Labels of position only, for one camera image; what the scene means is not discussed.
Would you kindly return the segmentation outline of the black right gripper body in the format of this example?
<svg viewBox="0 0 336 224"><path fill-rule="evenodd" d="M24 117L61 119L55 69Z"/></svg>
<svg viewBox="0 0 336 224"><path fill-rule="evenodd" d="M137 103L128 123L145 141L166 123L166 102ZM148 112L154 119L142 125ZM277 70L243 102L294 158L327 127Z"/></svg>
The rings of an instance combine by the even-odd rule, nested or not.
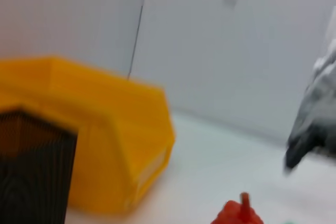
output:
<svg viewBox="0 0 336 224"><path fill-rule="evenodd" d="M335 155L335 109L299 111L291 131L291 155Z"/></svg>

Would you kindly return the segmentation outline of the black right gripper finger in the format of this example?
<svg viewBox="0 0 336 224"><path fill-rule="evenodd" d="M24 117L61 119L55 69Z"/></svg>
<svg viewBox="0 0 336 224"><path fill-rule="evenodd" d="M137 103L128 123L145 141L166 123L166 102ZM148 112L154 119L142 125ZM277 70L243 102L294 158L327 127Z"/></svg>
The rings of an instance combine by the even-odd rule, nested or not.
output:
<svg viewBox="0 0 336 224"><path fill-rule="evenodd" d="M313 144L304 139L291 141L284 156L284 171L291 173L302 159L313 149Z"/></svg>

